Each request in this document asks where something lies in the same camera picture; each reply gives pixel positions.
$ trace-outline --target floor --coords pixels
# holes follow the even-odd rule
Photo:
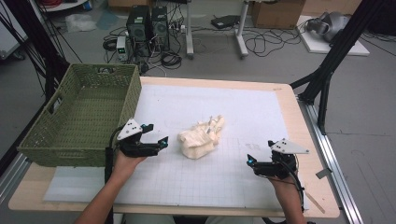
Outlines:
[[[92,15],[94,21],[106,19],[100,29],[65,33],[84,63],[103,63],[103,37],[124,26],[102,8],[90,12],[66,10],[55,15],[58,21],[71,13]],[[193,18],[193,24],[209,25],[208,17]],[[249,53],[241,60],[231,32],[193,33],[195,56],[187,59],[185,46],[177,70],[153,68],[146,76],[291,83],[315,71],[326,55],[308,53],[301,42],[260,58]],[[370,39],[396,54],[395,42]],[[77,63],[62,41],[67,61]],[[326,131],[343,170],[346,182],[364,223],[394,223],[396,220],[396,58],[361,39],[370,56],[347,56],[332,78],[326,118]],[[43,104],[44,98],[29,60],[0,61],[0,156],[9,149],[19,133]],[[10,195],[2,199],[0,213],[7,223],[71,223],[78,213],[17,212],[7,208]],[[342,214],[336,219],[314,219],[317,223],[347,223]],[[255,223],[262,223],[258,218]]]

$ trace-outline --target wooden table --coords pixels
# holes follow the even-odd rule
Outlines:
[[[300,172],[304,177],[305,193],[310,201],[306,217],[338,217],[340,212],[329,180],[318,179],[316,173],[323,169],[303,114],[294,92],[287,84],[141,77],[142,84],[167,86],[193,86],[206,88],[228,88],[238,90],[273,91],[282,110],[290,141],[310,150],[309,154],[298,155]],[[55,173],[55,167],[42,167],[33,163],[9,201],[12,210],[29,211],[82,211],[86,203],[49,203],[43,198]],[[183,207],[159,205],[115,204],[116,213],[151,213],[203,216],[253,216],[283,217],[279,211],[241,208]]]

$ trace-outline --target grid paper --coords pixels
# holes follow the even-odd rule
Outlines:
[[[217,115],[217,148],[186,158],[177,134]],[[144,85],[134,119],[154,124],[143,143],[169,136],[169,147],[138,165],[116,203],[280,209],[271,183],[246,164],[247,154],[270,161],[267,141],[288,138],[273,92]],[[58,167],[45,201],[89,202],[103,181],[104,168]]]

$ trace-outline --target green plastic basket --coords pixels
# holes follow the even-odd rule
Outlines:
[[[110,136],[134,116],[141,89],[134,65],[71,64],[18,151],[42,166],[105,166]]]

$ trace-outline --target person's arm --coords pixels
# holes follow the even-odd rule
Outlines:
[[[281,180],[288,183],[280,182],[278,178],[270,177],[268,179],[274,186],[276,197],[285,213],[286,222],[288,224],[306,224],[301,210],[300,195],[291,176]]]
[[[134,173],[137,164],[144,159],[145,158],[129,158],[119,151],[111,177],[96,194],[90,204],[84,209],[75,223],[105,223],[107,214],[122,186]]]

